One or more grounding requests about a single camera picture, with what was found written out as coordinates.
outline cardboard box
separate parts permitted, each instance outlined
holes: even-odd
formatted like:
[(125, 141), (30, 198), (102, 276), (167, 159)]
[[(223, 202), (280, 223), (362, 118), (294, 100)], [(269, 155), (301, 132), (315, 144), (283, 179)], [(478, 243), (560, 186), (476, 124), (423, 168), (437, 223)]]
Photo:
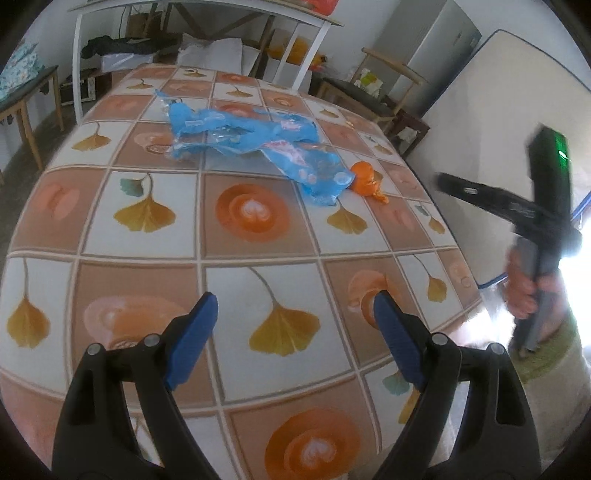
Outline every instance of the cardboard box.
[[(60, 85), (62, 105), (74, 103), (74, 90), (72, 88), (72, 76)], [(111, 89), (111, 74), (103, 74), (98, 69), (86, 69), (80, 72), (80, 93), (82, 102), (91, 102), (99, 99)]]

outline table leg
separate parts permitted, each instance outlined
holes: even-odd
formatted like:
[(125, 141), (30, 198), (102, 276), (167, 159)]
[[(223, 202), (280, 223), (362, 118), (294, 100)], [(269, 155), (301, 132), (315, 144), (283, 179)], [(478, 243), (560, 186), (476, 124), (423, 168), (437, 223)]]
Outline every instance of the table leg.
[(256, 77), (259, 66), (261, 64), (262, 56), (265, 54), (265, 49), (271, 41), (271, 34), (273, 33), (273, 23), (275, 22), (275, 15), (269, 15), (265, 23), (265, 27), (262, 29), (261, 39), (259, 40), (259, 54), (256, 58), (255, 64), (252, 66), (252, 70), (249, 72), (249, 76), (253, 75)]
[(291, 34), (291, 38), (287, 43), (287, 46), (285, 47), (285, 52), (283, 52), (283, 56), (281, 57), (281, 61), (277, 66), (277, 71), (275, 72), (275, 76), (273, 77), (271, 83), (277, 83), (279, 81), (279, 77), (281, 76), (281, 72), (283, 71), (283, 67), (285, 66), (285, 62), (287, 62), (287, 57), (290, 56), (291, 49), (293, 48), (294, 43), (296, 42), (297, 34), (300, 31), (302, 25), (304, 24), (298, 22), (295, 26), (294, 32)]
[(37, 143), (35, 142), (33, 129), (31, 129), (31, 122), (29, 122), (29, 113), (27, 111), (27, 104), (25, 102), (21, 101), (18, 115), (21, 117), (19, 129), (22, 124), (22, 128), (25, 131), (25, 136), (27, 137), (29, 146), (31, 147), (31, 152), (33, 152), (33, 157), (35, 157), (35, 161), (37, 162), (37, 167), (39, 170), (43, 170), (43, 162), (41, 162), (41, 155), (39, 155), (39, 150), (37, 150)]
[(174, 7), (177, 9), (177, 12), (183, 18), (183, 20), (185, 20), (185, 23), (189, 26), (189, 28), (191, 29), (191, 31), (193, 32), (193, 35), (195, 35), (195, 37), (202, 38), (205, 40), (209, 39), (207, 34), (203, 31), (201, 26), (191, 16), (191, 13), (189, 13), (189, 10), (187, 10), (187, 8), (183, 4), (175, 3)]
[(64, 117), (61, 114), (61, 95), (60, 95), (60, 85), (57, 83), (57, 71), (53, 72), (51, 75), (51, 82), (53, 83), (53, 99), (56, 103), (56, 115), (57, 115), (57, 123), (60, 126), (60, 131), (63, 132), (64, 129)]
[(168, 22), (170, 20), (170, 13), (173, 11), (173, 5), (172, 3), (169, 3), (166, 7), (166, 13), (164, 14), (164, 20), (162, 23), (162, 32), (166, 33), (167, 29), (168, 29)]
[(308, 68), (310, 68), (312, 60), (314, 60), (314, 55), (316, 55), (316, 53), (318, 52), (320, 44), (324, 40), (324, 37), (326, 36), (326, 33), (328, 32), (329, 28), (330, 22), (325, 21), (318, 30), (318, 33), (316, 34), (316, 37), (312, 42), (312, 45), (310, 45), (310, 48), (308, 49), (308, 53), (306, 53), (306, 56), (304, 57), (304, 60), (301, 63), (300, 70), (297, 73), (297, 76), (295, 77), (294, 83), (291, 86), (293, 90), (297, 90), (298, 88), (300, 88), (300, 85), (304, 80), (304, 76), (306, 75)]
[(406, 149), (406, 151), (400, 155), (402, 157), (403, 160), (406, 160), (407, 157), (412, 153), (412, 151), (417, 148), (417, 145), (421, 142), (421, 140), (423, 138), (425, 138), (425, 135), (427, 135), (427, 131), (421, 132), (419, 133), (416, 138), (414, 139), (413, 143), (411, 143), (408, 148)]
[(74, 92), (74, 111), (76, 123), (82, 123), (82, 93), (80, 92), (80, 27), (82, 26), (82, 14), (76, 18), (74, 30), (74, 43), (72, 47), (72, 91)]

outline blue plastic bag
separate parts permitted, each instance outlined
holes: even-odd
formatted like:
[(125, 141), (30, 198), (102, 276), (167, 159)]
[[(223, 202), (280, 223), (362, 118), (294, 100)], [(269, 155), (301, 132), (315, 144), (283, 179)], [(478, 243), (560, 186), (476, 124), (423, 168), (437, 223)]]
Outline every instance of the blue plastic bag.
[(207, 147), (226, 155), (260, 150), (321, 205), (334, 205), (355, 178), (336, 153), (318, 145), (316, 125), (300, 115), (273, 113), (270, 122), (212, 109), (193, 112), (184, 103), (171, 103), (168, 116), (175, 135), (173, 158)]

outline ginkgo leaf pattern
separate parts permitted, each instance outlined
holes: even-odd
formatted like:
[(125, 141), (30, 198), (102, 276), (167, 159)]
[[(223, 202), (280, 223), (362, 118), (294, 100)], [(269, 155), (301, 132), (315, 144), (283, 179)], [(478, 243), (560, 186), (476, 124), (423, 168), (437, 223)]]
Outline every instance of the ginkgo leaf pattern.
[(326, 108), (323, 108), (320, 111), (320, 113), (322, 113), (322, 115), (326, 115), (326, 116), (329, 116), (331, 118), (338, 118), (339, 117), (336, 113), (331, 112), (330, 110), (327, 110)]
[(145, 83), (143, 79), (135, 85), (128, 86), (128, 89), (131, 89), (131, 90), (147, 90), (148, 88), (154, 88), (154, 85), (150, 85), (149, 83)]
[(185, 77), (192, 77), (192, 78), (196, 78), (196, 79), (207, 76), (207, 75), (204, 75), (203, 73), (199, 73), (199, 70), (197, 70), (197, 69), (185, 69), (185, 71), (183, 72), (183, 75), (185, 75)]
[(365, 232), (368, 227), (367, 222), (343, 207), (339, 199), (337, 199), (337, 202), (339, 209), (326, 219), (326, 223), (348, 235), (359, 235)]
[(407, 402), (402, 407), (402, 411), (400, 412), (400, 415), (398, 416), (398, 423), (404, 425), (408, 421), (411, 413), (414, 410), (415, 405), (417, 404), (418, 398), (420, 396), (421, 396), (421, 393), (419, 392), (419, 390), (417, 390), (416, 388), (413, 387), (413, 391), (410, 394), (410, 397), (408, 398)]
[(441, 222), (433, 217), (429, 220), (429, 228), (440, 235), (445, 233), (445, 227), (441, 224)]
[(132, 197), (143, 197), (144, 186), (142, 185), (143, 179), (121, 179), (119, 184), (121, 190)]
[(400, 396), (410, 390), (410, 383), (408, 383), (402, 376), (402, 372), (398, 370), (395, 374), (389, 375), (382, 380), (382, 384), (392, 395)]
[(384, 147), (383, 145), (377, 144), (376, 146), (374, 146), (374, 148), (379, 151), (380, 153), (383, 153), (385, 155), (392, 155), (392, 151), (387, 149), (386, 147)]
[(429, 228), (431, 230), (439, 233), (440, 235), (445, 233), (445, 227), (443, 226), (443, 224), (439, 220), (437, 220), (433, 215), (431, 215), (431, 213), (429, 213), (423, 205), (415, 205), (415, 208), (421, 215), (424, 215), (425, 217), (431, 217), (428, 223)]
[(248, 269), (263, 283), (273, 303), (269, 316), (251, 335), (251, 350), (280, 356), (306, 350), (314, 335), (320, 330), (318, 317), (302, 310), (285, 308), (277, 301), (263, 276), (252, 267)]
[(131, 232), (155, 232), (165, 226), (172, 225), (177, 217), (170, 208), (154, 200), (152, 196), (154, 190), (152, 175), (148, 173), (144, 178), (147, 178), (150, 183), (146, 198), (129, 207), (122, 208), (113, 215), (115, 220), (126, 226)]
[(8, 318), (6, 330), (19, 347), (35, 348), (49, 335), (50, 323), (45, 314), (29, 300), (29, 271), (25, 271), (25, 290), (21, 302)]
[(366, 135), (365, 138), (367, 138), (371, 143), (374, 143), (374, 148), (380, 152), (383, 153), (385, 155), (393, 155), (392, 151), (389, 148), (384, 147), (383, 145), (381, 145), (374, 137), (371, 137), (370, 135)]
[(243, 92), (242, 90), (240, 90), (238, 87), (234, 87), (236, 90), (233, 90), (231, 92), (226, 92), (227, 95), (231, 95), (233, 97), (238, 97), (238, 98), (250, 98), (252, 96), (251, 93), (248, 92)]
[(447, 298), (446, 283), (443, 280), (441, 280), (441, 278), (432, 277), (429, 273), (429, 270), (427, 270), (427, 267), (425, 267), (425, 264), (421, 261), (421, 259), (416, 255), (413, 255), (413, 257), (421, 264), (429, 278), (429, 282), (427, 284), (427, 298), (429, 299), (429, 301), (433, 301), (436, 303), (441, 303), (445, 301), (445, 299)]
[(91, 136), (80, 140), (78, 143), (75, 143), (74, 146), (72, 146), (72, 149), (85, 152), (89, 150), (96, 150), (97, 148), (104, 147), (105, 145), (111, 143), (111, 139), (109, 137), (105, 137), (104, 135), (99, 135), (99, 131), (100, 123), (97, 122), (95, 132)]
[(431, 216), (431, 214), (430, 214), (428, 211), (426, 211), (426, 210), (425, 210), (425, 207), (424, 207), (424, 206), (422, 206), (421, 204), (419, 204), (419, 205), (415, 205), (414, 207), (417, 209), (417, 211), (418, 211), (418, 212), (419, 212), (421, 215), (424, 215), (425, 217), (430, 217), (430, 216)]

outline box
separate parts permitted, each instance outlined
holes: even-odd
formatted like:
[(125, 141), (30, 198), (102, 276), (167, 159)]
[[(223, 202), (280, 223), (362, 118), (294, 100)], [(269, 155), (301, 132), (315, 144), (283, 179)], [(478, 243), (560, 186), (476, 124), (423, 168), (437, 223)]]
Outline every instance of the box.
[[(74, 103), (72, 76), (60, 85), (62, 105)], [(98, 69), (86, 69), (80, 72), (80, 93), (83, 102), (92, 102), (102, 97), (111, 89), (111, 74), (103, 74)]]
[(109, 53), (103, 55), (100, 60), (102, 72), (116, 72), (117, 70), (133, 70), (143, 63), (153, 63), (154, 53), (150, 55), (138, 55), (136, 53)]

